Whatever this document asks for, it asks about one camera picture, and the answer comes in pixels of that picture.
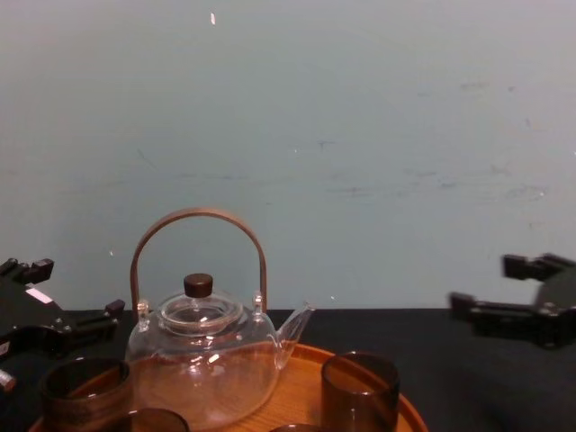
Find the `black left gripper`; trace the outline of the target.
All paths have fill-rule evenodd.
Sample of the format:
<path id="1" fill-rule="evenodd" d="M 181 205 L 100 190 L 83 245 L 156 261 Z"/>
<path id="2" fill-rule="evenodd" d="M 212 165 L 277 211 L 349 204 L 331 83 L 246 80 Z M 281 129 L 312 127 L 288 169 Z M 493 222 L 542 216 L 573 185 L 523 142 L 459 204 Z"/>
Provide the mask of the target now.
<path id="1" fill-rule="evenodd" d="M 26 285 L 48 281 L 53 268 L 49 258 L 28 264 L 11 257 L 1 264 L 2 360 L 29 351 L 56 356 L 113 338 L 125 302 L 118 299 L 89 316 L 66 319 L 48 295 Z"/>

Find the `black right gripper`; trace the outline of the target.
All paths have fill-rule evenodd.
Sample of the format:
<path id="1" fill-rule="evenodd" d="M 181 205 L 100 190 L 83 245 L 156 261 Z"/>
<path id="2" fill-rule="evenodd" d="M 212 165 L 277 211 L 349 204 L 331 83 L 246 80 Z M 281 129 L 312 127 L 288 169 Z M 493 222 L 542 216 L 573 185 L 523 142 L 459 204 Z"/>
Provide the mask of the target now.
<path id="1" fill-rule="evenodd" d="M 482 337 L 535 338 L 535 343 L 545 349 L 573 344 L 575 261 L 552 253 L 534 258 L 506 254 L 501 265 L 506 278 L 543 282 L 535 306 L 480 301 L 470 294 L 451 292 L 451 318 L 469 324 Z"/>

